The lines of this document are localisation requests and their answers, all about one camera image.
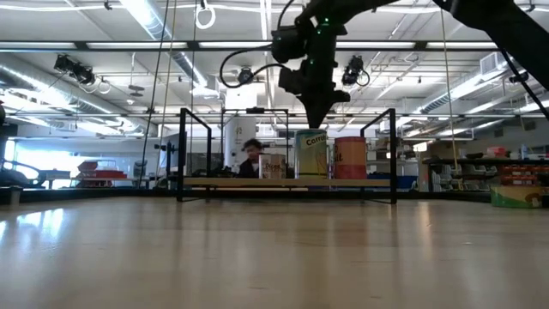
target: white cylinder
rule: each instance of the white cylinder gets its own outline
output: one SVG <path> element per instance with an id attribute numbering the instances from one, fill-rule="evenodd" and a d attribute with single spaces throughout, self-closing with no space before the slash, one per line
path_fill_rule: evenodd
<path id="1" fill-rule="evenodd" d="M 240 164 L 248 159 L 242 147 L 248 140 L 256 137 L 256 119 L 235 117 L 226 124 L 225 133 L 225 166 L 238 173 Z"/>

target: wall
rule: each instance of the wall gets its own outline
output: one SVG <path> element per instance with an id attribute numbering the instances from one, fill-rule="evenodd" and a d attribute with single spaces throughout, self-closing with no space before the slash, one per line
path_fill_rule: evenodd
<path id="1" fill-rule="evenodd" d="M 145 160 L 148 161 L 147 174 L 156 173 L 158 166 L 158 150 L 154 149 L 154 144 L 155 142 L 151 141 L 147 146 L 145 155 Z M 134 175 L 133 166 L 136 161 L 142 160 L 142 151 L 143 140 L 29 139 L 17 141 L 15 159 L 37 168 L 55 167 L 71 171 L 76 171 L 77 166 L 84 160 L 114 161 L 118 170 L 125 172 L 129 178 L 134 178 L 138 175 Z M 61 158 L 57 162 L 53 158 L 47 159 L 51 162 L 44 162 L 44 157 L 49 157 L 48 152 L 60 152 Z M 69 155 L 64 153 L 71 153 L 70 167 L 66 162 L 62 162 L 63 158 Z"/>

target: security camera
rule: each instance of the security camera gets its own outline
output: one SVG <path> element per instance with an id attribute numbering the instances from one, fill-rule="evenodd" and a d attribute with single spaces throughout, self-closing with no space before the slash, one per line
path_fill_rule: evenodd
<path id="1" fill-rule="evenodd" d="M 240 84 L 251 84 L 254 79 L 254 72 L 251 71 L 251 68 L 242 68 L 240 73 L 238 73 L 238 82 Z"/>

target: hanging rope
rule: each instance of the hanging rope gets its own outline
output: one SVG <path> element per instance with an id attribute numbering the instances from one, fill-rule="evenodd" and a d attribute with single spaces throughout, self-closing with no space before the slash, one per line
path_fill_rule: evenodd
<path id="1" fill-rule="evenodd" d="M 454 168 L 455 173 L 458 171 L 459 165 L 457 164 L 457 148 L 455 148 L 455 135 L 454 135 L 454 111 L 452 109 L 452 97 L 449 87 L 449 65 L 448 65 L 448 49 L 446 48 L 446 27 L 444 25 L 444 12 L 440 9 L 440 17 L 443 23 L 443 42 L 444 42 L 444 61 L 446 63 L 446 90 L 448 91 L 449 102 L 449 129 L 452 132 L 452 149 L 454 150 Z M 458 180 L 460 191 L 463 191 L 462 181 Z"/>
<path id="2" fill-rule="evenodd" d="M 198 0 L 195 0 L 195 9 L 198 9 Z M 192 39 L 193 40 L 196 40 L 196 21 L 198 19 L 198 14 L 195 14 L 195 27 L 194 27 L 194 32 L 193 32 L 193 37 Z M 192 70 L 192 74 L 191 74 L 191 77 L 190 79 L 192 81 L 195 80 L 195 61 L 196 61 L 196 54 L 195 54 L 195 51 L 192 52 L 192 67 L 193 67 L 193 70 Z M 194 82 L 191 82 L 190 83 L 190 86 L 191 86 L 191 91 L 190 91 L 190 111 L 191 112 L 195 112 L 195 93 L 194 93 L 194 88 L 195 87 L 195 84 Z M 190 146 L 189 146 L 189 159 L 188 159 L 188 162 L 189 162 L 189 167 L 190 167 L 190 173 L 192 173 L 192 136 L 193 136 L 193 124 L 194 124 L 194 121 L 195 119 L 193 119 L 192 117 L 190 118 Z"/>
<path id="3" fill-rule="evenodd" d="M 175 0 L 174 6 L 177 8 L 178 6 L 178 0 Z M 177 16 L 177 10 L 173 10 L 173 22 L 172 22 L 172 40 L 170 41 L 170 54 L 172 53 L 173 49 L 173 41 L 175 40 L 175 21 Z M 157 168 L 156 168 L 156 183 L 158 184 L 159 174 L 160 174 L 160 168 L 162 163 L 160 162 L 160 156 L 162 154 L 162 140 L 164 139 L 164 122 L 166 120 L 166 107 L 168 102 L 168 93 L 170 89 L 170 76 L 172 73 L 172 57 L 169 57 L 168 59 L 168 77 L 166 80 L 166 92 L 164 93 L 164 110 L 162 111 L 162 122 L 160 124 L 162 125 L 162 129 L 160 130 L 160 148 L 158 149 L 158 157 L 156 162 Z M 168 155 L 168 151 L 172 151 L 171 149 L 166 149 L 166 155 Z M 166 177 L 168 177 L 170 174 L 170 167 L 166 167 Z"/>
<path id="4" fill-rule="evenodd" d="M 168 7 L 170 6 L 170 0 L 166 1 L 166 12 L 164 14 L 164 26 L 162 27 L 162 36 L 160 39 L 160 45 L 158 47 L 158 58 L 156 59 L 156 70 L 154 72 L 154 85 L 153 85 L 153 95 L 151 98 L 151 106 L 148 109 L 148 121 L 147 129 L 145 130 L 145 142 L 143 143 L 143 156 L 142 156 L 142 168 L 139 173 L 139 183 L 138 188 L 141 188 L 141 182 L 143 181 L 143 174 L 145 172 L 145 154 L 147 153 L 147 142 L 148 142 L 148 132 L 151 127 L 151 122 L 153 120 L 153 111 L 154 111 L 154 95 L 156 94 L 156 85 L 158 81 L 158 72 L 160 68 L 160 59 L 162 58 L 162 45 L 164 44 L 164 35 L 166 34 L 166 22 L 168 19 Z"/>

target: cable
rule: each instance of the cable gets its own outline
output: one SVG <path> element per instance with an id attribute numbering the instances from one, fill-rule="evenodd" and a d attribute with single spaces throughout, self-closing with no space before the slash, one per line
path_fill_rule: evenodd
<path id="1" fill-rule="evenodd" d="M 241 82 L 239 83 L 238 85 L 229 85 L 226 81 L 225 81 L 225 78 L 223 77 L 223 69 L 225 68 L 225 64 L 227 63 L 227 61 L 229 61 L 229 59 L 233 58 L 234 56 L 237 56 L 239 54 L 243 54 L 243 53 L 246 53 L 246 52 L 253 52 L 253 51 L 257 51 L 257 50 L 261 50 L 265 47 L 269 47 L 271 45 L 267 45 L 267 46 L 258 46 L 258 47 L 254 47 L 254 48 L 249 48 L 249 49 L 244 49 L 244 50 L 241 50 L 241 51 L 234 51 L 232 53 L 229 54 L 229 56 L 227 56 L 225 58 L 225 60 L 223 60 L 223 62 L 221 63 L 221 67 L 220 67 L 220 79 L 221 79 L 221 83 L 223 85 L 225 85 L 225 87 L 227 88 L 230 88 L 230 89 L 236 89 L 236 88 L 240 88 L 242 86 L 244 86 L 245 84 L 251 82 L 254 80 L 254 78 L 256 77 L 257 74 L 259 74 L 260 72 L 268 69 L 268 68 L 274 68 L 274 67 L 279 67 L 279 68 L 286 68 L 284 65 L 282 64 L 266 64 L 264 65 L 263 67 L 259 68 L 258 70 L 256 70 L 250 77 L 248 77 L 248 79 L 246 79 L 244 82 Z"/>
<path id="2" fill-rule="evenodd" d="M 361 83 L 359 83 L 359 80 L 357 80 L 356 84 L 361 86 L 361 87 L 366 87 L 366 86 L 370 85 L 370 80 L 371 80 L 370 74 L 368 74 L 368 72 L 366 72 L 364 69 L 362 69 L 362 73 L 364 73 L 364 74 L 366 74 L 366 76 L 368 76 L 368 82 L 366 82 L 365 84 L 361 84 Z"/>
<path id="3" fill-rule="evenodd" d="M 164 23 L 163 23 L 163 26 L 162 26 L 162 36 L 160 37 L 160 45 L 159 45 L 159 48 L 158 48 L 158 57 L 156 59 L 156 70 L 154 72 L 153 95 L 151 97 L 151 106 L 148 109 L 147 129 L 145 130 L 145 142 L 143 143 L 142 168 L 141 168 L 141 171 L 139 172 L 139 182 L 137 183 L 137 188 L 141 188 L 141 182 L 143 181 L 143 172 L 145 171 L 145 166 L 144 166 L 145 165 L 145 153 L 147 152 L 148 132 L 150 131 L 151 122 L 153 121 L 154 95 L 156 94 L 156 83 L 158 81 L 158 72 L 159 72 L 159 69 L 160 69 L 160 59 L 162 58 L 162 45 L 164 44 L 164 38 L 165 38 L 164 35 L 166 34 L 166 21 L 168 19 L 168 8 L 167 8 L 168 6 L 170 6 L 170 0 L 166 0 L 166 12 L 164 14 Z"/>
<path id="4" fill-rule="evenodd" d="M 198 7 L 198 0 L 195 0 L 195 8 Z M 198 22 L 198 14 L 195 15 L 195 27 L 193 29 L 193 40 L 196 40 L 196 23 Z M 196 52 L 193 51 L 192 52 L 192 67 L 194 68 L 195 67 L 195 60 L 196 60 Z M 195 71 L 192 70 L 192 74 L 191 74 L 191 77 L 190 79 L 192 81 L 195 80 Z M 195 111 L 195 94 L 194 92 L 192 92 L 190 94 L 190 112 L 194 112 Z M 193 133 L 194 133 L 194 128 L 193 128 L 193 124 L 195 122 L 195 119 L 194 118 L 190 118 L 190 147 L 189 147 L 189 153 L 190 153 L 190 157 L 189 157 L 189 167 L 190 167 L 190 174 L 192 174 L 192 137 L 193 137 Z"/>
<path id="5" fill-rule="evenodd" d="M 288 1 L 288 3 L 286 3 L 286 6 L 284 6 L 284 9 L 282 9 L 282 13 L 281 13 L 281 16 L 278 18 L 278 24 L 277 24 L 277 29 L 280 29 L 281 28 L 281 24 L 282 24 L 282 17 L 284 17 L 284 14 L 286 13 L 286 11 L 290 8 L 290 5 L 292 5 L 293 1 L 295 0 L 290 0 Z"/>
<path id="6" fill-rule="evenodd" d="M 541 104 L 540 99 L 538 98 L 537 95 L 535 95 L 534 91 L 532 91 L 531 87 L 521 78 L 521 74 L 518 72 L 518 70 L 516 69 L 516 66 L 513 64 L 513 62 L 509 58 L 509 54 L 507 53 L 507 51 L 502 47 L 499 47 L 499 50 L 501 51 L 502 55 L 504 55 L 505 61 L 507 61 L 507 64 L 509 65 L 509 67 L 511 68 L 515 76 L 518 77 L 519 81 L 521 81 L 521 85 L 524 87 L 524 90 L 526 90 L 526 92 L 528 93 L 528 95 L 530 95 L 532 100 L 534 100 L 534 102 L 540 107 L 541 112 L 546 117 L 547 121 L 549 121 L 549 112 L 545 109 L 543 104 Z"/>
<path id="7" fill-rule="evenodd" d="M 174 3 L 174 6 L 178 6 L 178 0 L 174 0 L 175 3 Z M 173 49 L 173 40 L 175 38 L 175 21 L 176 21 L 176 17 L 177 17 L 177 10 L 173 10 L 173 22 L 172 22 L 172 40 L 170 42 L 170 51 L 169 53 L 171 54 L 172 53 L 172 49 Z M 167 81 L 166 81 L 166 92 L 164 93 L 164 110 L 162 111 L 162 129 L 160 130 L 160 148 L 158 149 L 158 158 L 157 158 L 157 162 L 160 161 L 160 155 L 162 154 L 162 140 L 164 139 L 164 121 L 166 120 L 166 107 L 167 107 L 167 102 L 168 102 L 168 94 L 169 94 L 169 88 L 170 88 L 170 74 L 172 73 L 172 58 L 169 57 L 168 59 L 168 77 L 167 77 Z M 164 160 L 166 159 L 166 157 L 168 156 L 168 152 L 172 151 L 171 149 L 167 149 L 166 150 L 166 156 L 164 157 Z M 159 179 L 159 174 L 160 174 L 160 167 L 162 166 L 162 164 L 164 164 L 164 162 L 161 162 L 157 167 L 156 167 L 156 182 L 158 182 L 158 179 Z M 169 176 L 169 173 L 170 173 L 170 167 L 166 167 L 166 177 Z"/>
<path id="8" fill-rule="evenodd" d="M 452 110 L 452 97 L 449 87 L 449 63 L 448 63 L 448 48 L 446 46 L 446 26 L 444 25 L 444 12 L 440 9 L 440 17 L 443 24 L 443 42 L 444 42 L 444 61 L 446 62 L 446 90 L 448 91 L 448 103 L 449 103 L 449 129 L 452 131 L 452 149 L 454 150 L 454 168 L 455 173 L 457 174 L 458 164 L 457 164 L 457 149 L 455 148 L 455 135 L 454 135 L 454 112 Z M 463 191 L 462 181 L 459 179 L 457 184 L 459 185 L 460 191 Z"/>

